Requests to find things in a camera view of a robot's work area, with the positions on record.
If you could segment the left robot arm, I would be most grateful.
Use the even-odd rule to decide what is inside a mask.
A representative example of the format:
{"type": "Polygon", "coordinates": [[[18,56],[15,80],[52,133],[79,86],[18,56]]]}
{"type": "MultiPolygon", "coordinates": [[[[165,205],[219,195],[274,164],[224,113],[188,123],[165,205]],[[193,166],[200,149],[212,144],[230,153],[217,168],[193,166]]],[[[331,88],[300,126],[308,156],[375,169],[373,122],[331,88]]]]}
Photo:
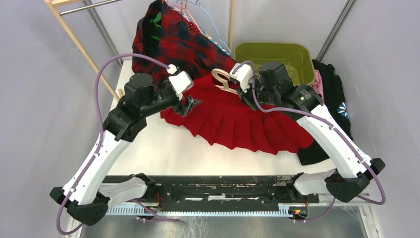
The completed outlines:
{"type": "Polygon", "coordinates": [[[138,133],[146,118],[169,108],[186,116],[198,100],[183,94],[194,85],[184,71],[172,74],[158,88],[151,75],[134,74],[124,86],[124,96],[106,119],[101,120],[99,137],[74,177],[63,187],[54,187],[50,196],[84,225],[98,223],[110,208],[141,198],[154,199],[154,181],[145,174],[129,176],[124,182],[102,186],[107,173],[138,133]]]}

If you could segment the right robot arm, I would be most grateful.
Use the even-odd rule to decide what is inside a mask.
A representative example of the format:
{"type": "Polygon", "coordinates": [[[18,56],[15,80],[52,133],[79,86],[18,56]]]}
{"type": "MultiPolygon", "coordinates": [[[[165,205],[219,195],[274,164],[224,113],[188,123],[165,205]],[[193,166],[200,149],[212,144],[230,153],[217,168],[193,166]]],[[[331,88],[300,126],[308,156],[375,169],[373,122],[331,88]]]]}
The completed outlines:
{"type": "Polygon", "coordinates": [[[286,66],[277,61],[256,68],[250,60],[234,65],[230,78],[237,83],[237,92],[253,110],[269,105],[267,113],[283,112],[307,131],[335,165],[334,169],[314,174],[295,175],[286,196],[292,202],[306,195],[327,193],[341,202],[361,198],[373,180],[382,205],[386,201],[378,174],[385,163],[364,153],[334,120],[319,94],[309,85],[295,86],[286,66]]]}

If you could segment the wooden hanger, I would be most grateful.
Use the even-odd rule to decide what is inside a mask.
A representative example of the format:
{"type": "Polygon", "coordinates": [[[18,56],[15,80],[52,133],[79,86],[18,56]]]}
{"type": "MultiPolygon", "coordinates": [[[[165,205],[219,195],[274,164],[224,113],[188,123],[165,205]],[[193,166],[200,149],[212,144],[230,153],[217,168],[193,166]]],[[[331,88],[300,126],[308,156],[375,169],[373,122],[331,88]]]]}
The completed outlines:
{"type": "Polygon", "coordinates": [[[215,68],[211,71],[211,74],[215,80],[221,83],[221,85],[215,85],[217,88],[225,92],[239,95],[237,90],[237,81],[233,79],[228,72],[215,68]]]}

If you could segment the red pleated skirt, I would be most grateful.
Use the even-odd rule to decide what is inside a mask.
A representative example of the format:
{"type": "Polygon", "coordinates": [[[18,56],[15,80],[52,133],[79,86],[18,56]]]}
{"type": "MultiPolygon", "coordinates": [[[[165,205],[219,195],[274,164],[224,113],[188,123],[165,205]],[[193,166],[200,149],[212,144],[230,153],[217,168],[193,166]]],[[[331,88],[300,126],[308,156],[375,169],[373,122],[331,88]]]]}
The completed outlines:
{"type": "Polygon", "coordinates": [[[276,155],[280,151],[297,153],[314,142],[290,116],[282,112],[253,111],[237,95],[217,88],[210,74],[196,79],[186,95],[201,103],[185,117],[173,109],[160,116],[169,124],[184,126],[210,145],[216,143],[229,149],[245,148],[276,155]]]}

